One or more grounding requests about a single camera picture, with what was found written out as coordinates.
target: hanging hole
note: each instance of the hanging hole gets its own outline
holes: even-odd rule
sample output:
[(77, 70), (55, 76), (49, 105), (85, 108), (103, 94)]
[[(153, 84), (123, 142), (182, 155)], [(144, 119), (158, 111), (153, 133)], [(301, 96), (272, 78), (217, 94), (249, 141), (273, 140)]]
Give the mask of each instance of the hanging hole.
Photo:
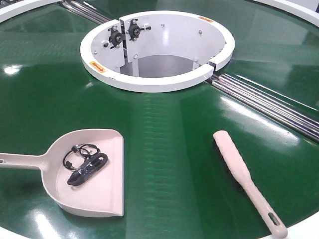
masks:
[(280, 225), (280, 222), (278, 221), (278, 219), (276, 218), (276, 216), (273, 213), (268, 213), (268, 216), (270, 217), (270, 219), (273, 221), (273, 223), (276, 226)]

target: black cable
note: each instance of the black cable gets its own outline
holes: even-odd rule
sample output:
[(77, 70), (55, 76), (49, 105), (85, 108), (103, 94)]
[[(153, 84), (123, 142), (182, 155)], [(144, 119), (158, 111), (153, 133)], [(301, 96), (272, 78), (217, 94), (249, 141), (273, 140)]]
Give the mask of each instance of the black cable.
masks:
[[(95, 153), (91, 153), (87, 148), (91, 148), (96, 150)], [(72, 163), (70, 161), (65, 161), (67, 156), (69, 156), (70, 153), (79, 153), (83, 158), (84, 158), (84, 162), (87, 161), (89, 158), (97, 155), (100, 153), (100, 149), (94, 145), (94, 144), (90, 144), (90, 143), (84, 143), (84, 144), (80, 144), (80, 145), (75, 145), (71, 148), (71, 150), (69, 152), (66, 153), (66, 155), (63, 158), (63, 166), (71, 171), (75, 171), (76, 168), (72, 166)]]
[(108, 157), (104, 153), (92, 155), (80, 167), (78, 167), (70, 176), (67, 184), (70, 186), (79, 186), (87, 181), (94, 173), (99, 171), (108, 161)]

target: white plastic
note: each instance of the white plastic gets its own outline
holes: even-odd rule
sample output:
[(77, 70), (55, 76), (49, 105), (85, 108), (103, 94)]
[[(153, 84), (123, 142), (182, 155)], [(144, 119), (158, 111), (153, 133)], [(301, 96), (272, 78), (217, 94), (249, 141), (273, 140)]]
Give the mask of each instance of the white plastic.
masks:
[(23, 0), (0, 9), (0, 22), (8, 20), (34, 8), (57, 2), (58, 0)]
[[(69, 186), (71, 171), (62, 159), (76, 144), (92, 143), (107, 154), (108, 161), (80, 186)], [(0, 167), (40, 169), (48, 195), (65, 211), (84, 217), (111, 217), (124, 214), (123, 137), (112, 129), (82, 129), (57, 139), (41, 156), (0, 153)], [(70, 154), (76, 167), (83, 158)]]
[[(90, 31), (80, 46), (85, 68), (98, 80), (120, 89), (169, 92), (194, 86), (225, 66), (235, 47), (232, 34), (224, 26), (200, 15), (178, 11), (134, 13), (120, 18), (125, 32), (132, 19), (138, 19), (140, 28), (150, 26), (152, 29), (142, 30), (136, 41), (130, 41), (130, 36), (126, 33), (125, 51), (122, 52), (122, 43), (119, 48), (111, 49), (112, 44), (102, 47), (101, 42), (108, 40), (111, 35), (108, 29), (118, 26), (117, 20), (106, 22)], [(132, 63), (134, 76), (120, 73), (120, 68), (124, 65), (124, 54), (127, 55), (128, 63)], [(156, 55), (183, 57), (201, 66), (175, 76), (138, 77), (139, 59)]]
[[(315, 213), (305, 220), (288, 228), (287, 239), (318, 239), (319, 230), (319, 213)], [(269, 235), (260, 239), (274, 239), (273, 235)]]
[(316, 11), (319, 5), (319, 0), (288, 0), (288, 1), (304, 6), (312, 11)]
[(213, 137), (231, 174), (244, 188), (272, 235), (279, 239), (286, 238), (287, 228), (253, 183), (248, 168), (228, 132), (220, 130), (214, 133)]
[(319, 27), (319, 13), (287, 0), (254, 0), (296, 15)]

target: metal rod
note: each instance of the metal rod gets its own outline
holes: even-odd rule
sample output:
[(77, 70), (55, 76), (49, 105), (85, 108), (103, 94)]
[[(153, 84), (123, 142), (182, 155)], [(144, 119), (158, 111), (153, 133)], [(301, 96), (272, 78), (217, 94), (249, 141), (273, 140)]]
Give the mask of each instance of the metal rod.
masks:
[(76, 1), (67, 1), (67, 0), (63, 0), (60, 1), (60, 4), (68, 9), (69, 11), (78, 14), (86, 19), (89, 19), (97, 24), (103, 24), (105, 22), (110, 21), (110, 19), (106, 16), (103, 16), (102, 14), (88, 8), (85, 5), (82, 5)]
[(79, 9), (81, 9), (84, 12), (87, 12), (88, 14), (95, 16), (97, 19), (99, 19), (101, 22), (108, 22), (111, 21), (112, 19), (103, 16), (102, 14), (100, 14), (97, 11), (94, 11), (93, 9), (89, 8), (88, 6), (85, 6), (83, 4), (80, 4), (79, 2), (76, 2), (74, 0), (70, 1), (70, 3), (74, 6), (77, 7)]
[(287, 106), (284, 106), (275, 99), (266, 97), (261, 93), (261, 91), (258, 92), (257, 89), (251, 89), (243, 84), (238, 84), (240, 86), (239, 87), (234, 84), (234, 82), (231, 84), (231, 80), (226, 78), (227, 76), (221, 75), (220, 77), (213, 79), (211, 84), (230, 96), (278, 120), (282, 124), (285, 124), (319, 142), (319, 130), (317, 129), (319, 122), (310, 119), (309, 117), (290, 109)]
[(319, 124), (316, 124), (314, 120), (300, 114), (297, 111), (294, 111), (293, 109), (290, 109), (289, 107), (285, 106), (284, 104), (281, 104), (280, 102), (274, 99), (271, 99), (270, 97), (267, 97), (257, 89), (242, 84), (241, 82), (238, 82), (237, 80), (234, 80), (230, 77), (221, 76), (220, 79), (226, 84), (231, 85), (234, 88), (238, 89), (240, 92), (246, 94), (248, 97), (251, 97), (259, 101), (260, 103), (267, 105), (272, 110), (277, 111), (287, 117), (290, 117), (292, 120), (295, 120), (303, 125), (307, 125), (309, 128), (313, 130), (319, 131)]
[(252, 86), (248, 85), (247, 83), (244, 83), (244, 82), (242, 82), (234, 77), (231, 77), (227, 74), (221, 75), (220, 79), (223, 81), (229, 82), (230, 84), (234, 84), (238, 88), (243, 89), (252, 95), (257, 95), (259, 98), (263, 99), (265, 102), (268, 102), (269, 104), (273, 105), (276, 109), (280, 109), (283, 112), (290, 114), (290, 115), (292, 115), (300, 120), (304, 120), (307, 124), (316, 128), (317, 130), (319, 130), (319, 122), (317, 122), (317, 121), (299, 113), (298, 111), (295, 111), (295, 110), (287, 107), (286, 105), (280, 103), (279, 99), (277, 99), (269, 94), (266, 94), (266, 93), (260, 91), (259, 89), (252, 87)]

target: circular opening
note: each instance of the circular opening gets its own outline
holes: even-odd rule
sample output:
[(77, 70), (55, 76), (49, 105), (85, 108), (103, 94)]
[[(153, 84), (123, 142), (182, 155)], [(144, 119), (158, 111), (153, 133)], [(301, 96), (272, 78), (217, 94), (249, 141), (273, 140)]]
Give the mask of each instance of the circular opening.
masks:
[(109, 85), (167, 92), (205, 81), (227, 64), (234, 45), (231, 33), (209, 18), (150, 11), (96, 27), (80, 51), (87, 70)]

